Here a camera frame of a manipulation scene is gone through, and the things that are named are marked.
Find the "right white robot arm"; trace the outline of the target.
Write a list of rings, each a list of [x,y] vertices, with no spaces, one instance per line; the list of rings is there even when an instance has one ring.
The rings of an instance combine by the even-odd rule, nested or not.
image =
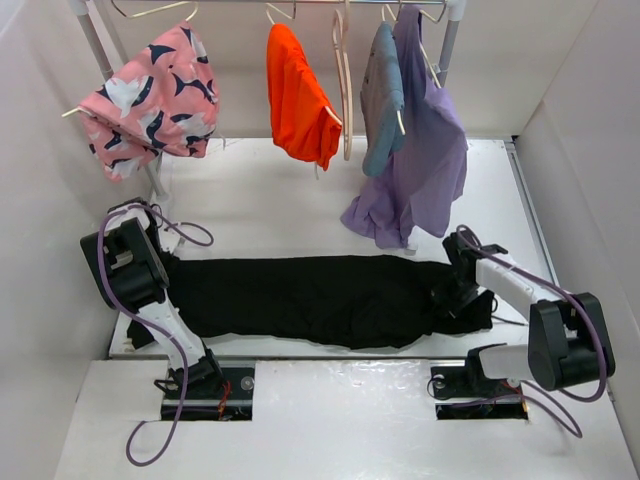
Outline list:
[[[526,321],[527,341],[470,350],[462,381],[483,394],[500,380],[533,381],[546,391],[572,394],[574,386],[594,382],[590,401],[600,398],[616,369],[600,301],[591,293],[570,293],[517,265],[500,245],[483,245],[465,225],[446,237],[443,247],[453,269],[431,299],[439,319],[452,326],[467,320],[490,321],[500,298]]]

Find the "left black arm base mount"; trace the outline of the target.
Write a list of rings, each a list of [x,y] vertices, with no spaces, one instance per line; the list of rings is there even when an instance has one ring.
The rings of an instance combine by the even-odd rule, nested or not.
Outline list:
[[[182,407],[182,421],[251,421],[256,362],[243,359],[219,361],[224,380],[201,380],[189,386]]]

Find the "black trousers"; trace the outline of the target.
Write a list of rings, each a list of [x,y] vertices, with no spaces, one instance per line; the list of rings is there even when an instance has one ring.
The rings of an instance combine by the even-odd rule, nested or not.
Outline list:
[[[358,350],[492,327],[493,293],[445,297],[455,283],[448,264],[391,255],[161,260],[172,304],[202,338],[274,336]]]

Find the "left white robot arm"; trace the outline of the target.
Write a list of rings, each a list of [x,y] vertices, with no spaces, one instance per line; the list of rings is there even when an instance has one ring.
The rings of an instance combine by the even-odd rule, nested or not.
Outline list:
[[[160,207],[138,197],[111,208],[80,247],[107,306],[145,327],[168,356],[168,378],[156,386],[167,394],[210,397],[223,387],[223,371],[169,299],[164,256],[186,241],[208,247],[214,237],[200,225],[171,222]]]

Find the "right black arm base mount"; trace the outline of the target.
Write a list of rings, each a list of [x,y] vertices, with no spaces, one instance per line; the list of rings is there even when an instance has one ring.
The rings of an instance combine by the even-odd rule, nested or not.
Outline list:
[[[427,393],[438,420],[527,420],[522,388],[486,379],[460,361],[430,364]]]

